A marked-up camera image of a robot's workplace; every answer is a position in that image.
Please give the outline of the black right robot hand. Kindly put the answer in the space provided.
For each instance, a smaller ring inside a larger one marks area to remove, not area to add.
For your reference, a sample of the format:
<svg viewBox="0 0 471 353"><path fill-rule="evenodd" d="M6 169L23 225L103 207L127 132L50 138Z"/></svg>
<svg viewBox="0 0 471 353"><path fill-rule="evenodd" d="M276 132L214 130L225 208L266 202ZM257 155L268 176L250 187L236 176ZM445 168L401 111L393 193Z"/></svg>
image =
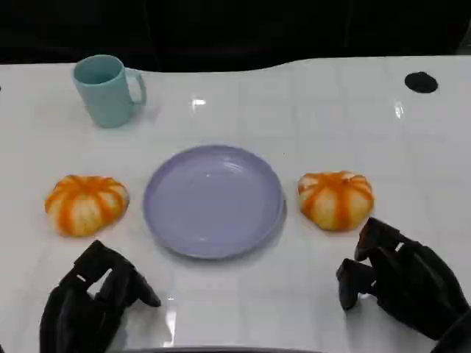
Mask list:
<svg viewBox="0 0 471 353"><path fill-rule="evenodd" d="M354 258L343 260L336 278L343 310L369 294L390 316L434 340L462 328L470 314L447 263L430 247L373 217L360 231Z"/></svg>

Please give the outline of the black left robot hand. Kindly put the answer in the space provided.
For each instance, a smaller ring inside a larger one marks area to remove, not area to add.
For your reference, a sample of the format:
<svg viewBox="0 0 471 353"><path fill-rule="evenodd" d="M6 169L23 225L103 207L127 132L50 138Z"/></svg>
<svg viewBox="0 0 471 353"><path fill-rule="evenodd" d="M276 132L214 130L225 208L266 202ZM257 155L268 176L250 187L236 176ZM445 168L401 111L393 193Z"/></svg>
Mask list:
<svg viewBox="0 0 471 353"><path fill-rule="evenodd" d="M50 293L40 322L41 352L106 352L124 311L161 301L135 266L95 240Z"/></svg>

